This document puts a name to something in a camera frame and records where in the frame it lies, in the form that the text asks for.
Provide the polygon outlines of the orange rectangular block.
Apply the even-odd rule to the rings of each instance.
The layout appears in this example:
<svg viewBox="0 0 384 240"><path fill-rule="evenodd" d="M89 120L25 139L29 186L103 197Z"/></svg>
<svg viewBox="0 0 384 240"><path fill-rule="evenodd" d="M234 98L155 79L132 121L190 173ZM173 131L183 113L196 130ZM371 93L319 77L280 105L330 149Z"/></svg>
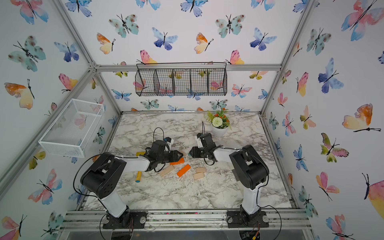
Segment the orange rectangular block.
<svg viewBox="0 0 384 240"><path fill-rule="evenodd" d="M181 178L183 175L185 175L189 170L191 169L190 165L185 165L182 169L180 169L177 172L177 176Z"/></svg>
<svg viewBox="0 0 384 240"><path fill-rule="evenodd" d="M177 162L173 162L173 163L170 163L171 166L175 166L175 165L180 165L180 164L183 164L185 162L184 158L181 158L179 161Z"/></svg>

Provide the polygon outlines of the long natural wood block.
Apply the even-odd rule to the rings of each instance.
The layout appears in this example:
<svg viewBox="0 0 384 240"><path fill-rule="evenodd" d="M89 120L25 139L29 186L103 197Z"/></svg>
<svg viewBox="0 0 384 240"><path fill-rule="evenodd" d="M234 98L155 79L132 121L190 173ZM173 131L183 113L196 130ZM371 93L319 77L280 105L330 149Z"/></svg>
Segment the long natural wood block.
<svg viewBox="0 0 384 240"><path fill-rule="evenodd" d="M175 167L173 165L169 165L167 168L161 170L159 172L159 175L161 177L164 177L165 175L169 174L170 172L172 172L173 170L175 169Z"/></svg>

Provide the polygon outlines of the short natural wood block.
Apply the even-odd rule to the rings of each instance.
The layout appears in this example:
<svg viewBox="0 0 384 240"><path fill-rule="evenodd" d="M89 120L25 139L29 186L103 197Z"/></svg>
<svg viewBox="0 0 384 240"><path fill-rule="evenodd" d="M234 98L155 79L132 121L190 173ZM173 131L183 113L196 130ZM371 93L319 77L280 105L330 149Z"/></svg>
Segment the short natural wood block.
<svg viewBox="0 0 384 240"><path fill-rule="evenodd" d="M206 168L196 168L196 173L206 173L207 169Z"/></svg>

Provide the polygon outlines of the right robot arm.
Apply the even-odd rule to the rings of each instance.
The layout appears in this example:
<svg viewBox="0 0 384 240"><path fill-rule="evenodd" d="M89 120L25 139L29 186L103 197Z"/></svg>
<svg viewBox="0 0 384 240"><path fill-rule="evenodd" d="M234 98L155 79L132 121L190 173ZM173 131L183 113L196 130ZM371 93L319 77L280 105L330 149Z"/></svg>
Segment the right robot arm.
<svg viewBox="0 0 384 240"><path fill-rule="evenodd" d="M193 147L192 158L209 159L213 162L232 163L236 176L244 187L244 198L240 209L227 211L229 228L267 228L267 214L259 205L261 190L268 184L269 168L251 145L241 149L216 146Z"/></svg>

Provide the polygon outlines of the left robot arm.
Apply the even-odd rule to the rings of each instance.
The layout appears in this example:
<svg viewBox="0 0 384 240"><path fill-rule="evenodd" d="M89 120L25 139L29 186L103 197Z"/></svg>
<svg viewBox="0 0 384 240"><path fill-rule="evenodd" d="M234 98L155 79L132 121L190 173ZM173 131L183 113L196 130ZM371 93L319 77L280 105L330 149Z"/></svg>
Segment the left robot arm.
<svg viewBox="0 0 384 240"><path fill-rule="evenodd" d="M111 153L102 153L83 173L81 184L94 194L106 209L103 229L143 229L147 213L132 213L123 202L116 187L124 173L150 172L159 164L178 162L183 153L171 150L171 142L156 140L146 148L143 155L137 157L117 157Z"/></svg>

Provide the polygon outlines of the potted artificial flower plant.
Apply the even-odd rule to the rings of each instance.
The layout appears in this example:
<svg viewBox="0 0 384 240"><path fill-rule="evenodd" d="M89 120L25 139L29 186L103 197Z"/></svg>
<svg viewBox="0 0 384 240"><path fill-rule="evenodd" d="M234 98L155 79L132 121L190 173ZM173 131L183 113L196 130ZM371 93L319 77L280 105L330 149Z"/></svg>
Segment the potted artificial flower plant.
<svg viewBox="0 0 384 240"><path fill-rule="evenodd" d="M206 120L212 126L212 133L217 137L223 137L231 129L231 122L227 116L227 109L221 108L215 112L207 111Z"/></svg>

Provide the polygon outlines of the yellow toy shovel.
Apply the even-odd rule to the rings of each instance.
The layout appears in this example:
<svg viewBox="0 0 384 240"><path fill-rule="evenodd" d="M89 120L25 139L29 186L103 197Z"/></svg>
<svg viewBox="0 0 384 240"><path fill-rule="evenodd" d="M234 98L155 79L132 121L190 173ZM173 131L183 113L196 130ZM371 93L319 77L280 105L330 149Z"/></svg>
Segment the yellow toy shovel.
<svg viewBox="0 0 384 240"><path fill-rule="evenodd" d="M141 155L144 155L145 153L146 152L137 152L136 156L139 157ZM141 177L142 177L142 172L138 172L136 177L136 183L139 183L141 181Z"/></svg>

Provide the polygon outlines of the white mesh wall basket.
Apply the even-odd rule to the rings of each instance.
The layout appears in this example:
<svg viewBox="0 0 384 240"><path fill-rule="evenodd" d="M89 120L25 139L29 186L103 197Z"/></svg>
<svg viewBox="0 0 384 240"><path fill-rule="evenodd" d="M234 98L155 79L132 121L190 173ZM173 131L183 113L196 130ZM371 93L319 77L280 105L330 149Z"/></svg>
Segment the white mesh wall basket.
<svg viewBox="0 0 384 240"><path fill-rule="evenodd" d="M51 155L84 158L104 112L102 104L71 99L39 139L39 145Z"/></svg>

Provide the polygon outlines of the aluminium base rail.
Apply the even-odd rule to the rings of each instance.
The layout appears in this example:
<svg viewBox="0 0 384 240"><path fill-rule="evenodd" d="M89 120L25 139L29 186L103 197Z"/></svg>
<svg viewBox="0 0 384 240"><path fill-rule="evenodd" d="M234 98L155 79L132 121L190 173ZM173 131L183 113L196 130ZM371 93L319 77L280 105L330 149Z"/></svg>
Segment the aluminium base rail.
<svg viewBox="0 0 384 240"><path fill-rule="evenodd" d="M61 231L183 231L183 230L304 230L312 229L304 210L265 209L253 224L242 224L237 210L132 211L133 225L119 227L103 211L70 211Z"/></svg>

